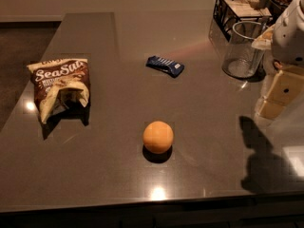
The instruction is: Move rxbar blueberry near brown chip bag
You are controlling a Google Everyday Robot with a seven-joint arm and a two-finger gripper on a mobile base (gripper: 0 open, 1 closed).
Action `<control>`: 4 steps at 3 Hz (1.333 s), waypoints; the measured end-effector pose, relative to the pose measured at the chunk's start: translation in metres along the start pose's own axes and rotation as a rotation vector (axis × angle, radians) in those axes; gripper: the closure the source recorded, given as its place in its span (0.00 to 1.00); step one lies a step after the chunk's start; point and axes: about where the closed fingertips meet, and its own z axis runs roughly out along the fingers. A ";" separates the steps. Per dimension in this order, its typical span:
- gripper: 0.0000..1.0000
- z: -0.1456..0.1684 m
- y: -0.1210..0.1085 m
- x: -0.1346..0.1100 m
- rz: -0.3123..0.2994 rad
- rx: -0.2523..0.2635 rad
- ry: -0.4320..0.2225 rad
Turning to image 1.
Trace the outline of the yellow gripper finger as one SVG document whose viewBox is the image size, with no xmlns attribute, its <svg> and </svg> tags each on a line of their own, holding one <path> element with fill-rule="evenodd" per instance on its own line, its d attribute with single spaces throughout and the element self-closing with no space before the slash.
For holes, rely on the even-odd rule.
<svg viewBox="0 0 304 228">
<path fill-rule="evenodd" d="M 285 105 L 269 102 L 260 98 L 256 103 L 256 114 L 262 118 L 273 120 L 278 117 L 286 108 Z"/>
<path fill-rule="evenodd" d="M 288 105 L 304 90 L 304 69 L 286 67 L 274 77 L 266 99 L 275 104 Z"/>
</svg>

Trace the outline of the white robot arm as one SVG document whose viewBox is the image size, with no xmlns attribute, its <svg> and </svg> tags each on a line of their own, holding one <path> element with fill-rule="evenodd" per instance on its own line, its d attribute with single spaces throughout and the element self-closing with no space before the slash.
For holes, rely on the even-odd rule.
<svg viewBox="0 0 304 228">
<path fill-rule="evenodd" d="M 266 72 L 256 114 L 273 120 L 304 89 L 304 0 L 293 0 L 252 43 L 264 51 Z"/>
</svg>

